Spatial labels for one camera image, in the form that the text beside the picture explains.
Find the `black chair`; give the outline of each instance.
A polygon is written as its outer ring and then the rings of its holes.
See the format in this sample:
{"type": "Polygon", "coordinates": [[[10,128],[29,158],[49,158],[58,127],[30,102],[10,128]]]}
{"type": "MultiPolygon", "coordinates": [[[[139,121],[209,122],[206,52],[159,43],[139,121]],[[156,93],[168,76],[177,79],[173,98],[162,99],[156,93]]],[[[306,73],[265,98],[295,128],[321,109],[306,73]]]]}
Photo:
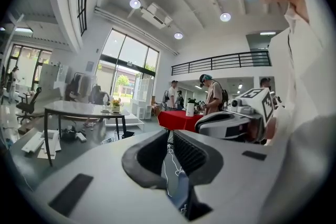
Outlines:
{"type": "Polygon", "coordinates": [[[36,94],[34,95],[33,99],[30,101],[30,103],[24,103],[20,102],[16,105],[16,107],[24,112],[23,115],[17,116],[17,120],[21,119],[20,124],[22,124],[22,121],[24,119],[32,120],[32,116],[29,116],[28,114],[32,114],[34,112],[34,104],[37,96],[42,92],[41,87],[38,87],[36,89],[36,94]]]}

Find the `large window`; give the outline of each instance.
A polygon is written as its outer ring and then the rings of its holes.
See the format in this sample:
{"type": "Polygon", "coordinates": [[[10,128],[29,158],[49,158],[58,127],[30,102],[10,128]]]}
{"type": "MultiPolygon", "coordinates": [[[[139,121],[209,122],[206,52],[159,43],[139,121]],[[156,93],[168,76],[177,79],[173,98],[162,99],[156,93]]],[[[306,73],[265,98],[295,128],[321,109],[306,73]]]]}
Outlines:
{"type": "Polygon", "coordinates": [[[98,63],[97,84],[114,99],[120,98],[124,108],[129,109],[136,82],[154,79],[158,55],[149,46],[112,30],[98,63]]]}
{"type": "Polygon", "coordinates": [[[50,56],[51,51],[48,50],[14,45],[7,64],[7,73],[17,66],[19,84],[35,90],[39,83],[42,65],[49,63],[50,56]]]}

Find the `air conditioner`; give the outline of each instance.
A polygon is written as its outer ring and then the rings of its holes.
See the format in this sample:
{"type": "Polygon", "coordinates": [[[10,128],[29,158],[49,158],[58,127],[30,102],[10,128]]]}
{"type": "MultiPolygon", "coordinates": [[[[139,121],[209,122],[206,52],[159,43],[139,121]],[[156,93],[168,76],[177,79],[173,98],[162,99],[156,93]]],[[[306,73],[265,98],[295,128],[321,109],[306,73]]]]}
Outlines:
{"type": "Polygon", "coordinates": [[[156,3],[152,3],[148,8],[141,9],[142,18],[156,26],[158,29],[162,29],[169,25],[172,19],[166,14],[166,12],[157,6],[156,3]]]}

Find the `recessed light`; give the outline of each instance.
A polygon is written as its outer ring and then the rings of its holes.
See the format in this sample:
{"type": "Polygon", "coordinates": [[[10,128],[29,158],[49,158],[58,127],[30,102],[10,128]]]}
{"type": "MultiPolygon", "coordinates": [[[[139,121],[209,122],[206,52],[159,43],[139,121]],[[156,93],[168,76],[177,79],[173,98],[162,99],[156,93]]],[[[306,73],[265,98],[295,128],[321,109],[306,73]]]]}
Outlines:
{"type": "Polygon", "coordinates": [[[134,9],[140,8],[141,7],[141,2],[140,2],[140,0],[131,0],[130,1],[130,6],[134,9]]]}
{"type": "Polygon", "coordinates": [[[260,35],[261,36],[271,36],[271,35],[275,35],[275,32],[261,32],[260,35]]]}
{"type": "Polygon", "coordinates": [[[230,19],[231,19],[230,13],[225,12],[225,13],[221,14],[221,21],[228,22],[228,21],[230,21],[230,19]]]}
{"type": "Polygon", "coordinates": [[[22,28],[22,27],[17,27],[15,29],[16,32],[26,32],[26,33],[32,33],[33,31],[30,28],[22,28]]]}
{"type": "Polygon", "coordinates": [[[183,35],[182,35],[182,33],[176,33],[176,34],[174,35],[174,37],[175,37],[176,39],[182,39],[182,38],[183,38],[183,35]]]}

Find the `red tablecloth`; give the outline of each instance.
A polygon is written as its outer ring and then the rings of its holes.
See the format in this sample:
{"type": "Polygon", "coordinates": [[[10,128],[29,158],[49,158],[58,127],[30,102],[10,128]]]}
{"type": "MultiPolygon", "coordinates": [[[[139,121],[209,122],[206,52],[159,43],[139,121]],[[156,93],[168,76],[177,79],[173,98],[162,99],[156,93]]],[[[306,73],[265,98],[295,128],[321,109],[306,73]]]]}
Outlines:
{"type": "Polygon", "coordinates": [[[157,117],[159,125],[169,130],[188,130],[195,132],[195,124],[201,115],[187,117],[185,111],[161,111],[157,117]]]}

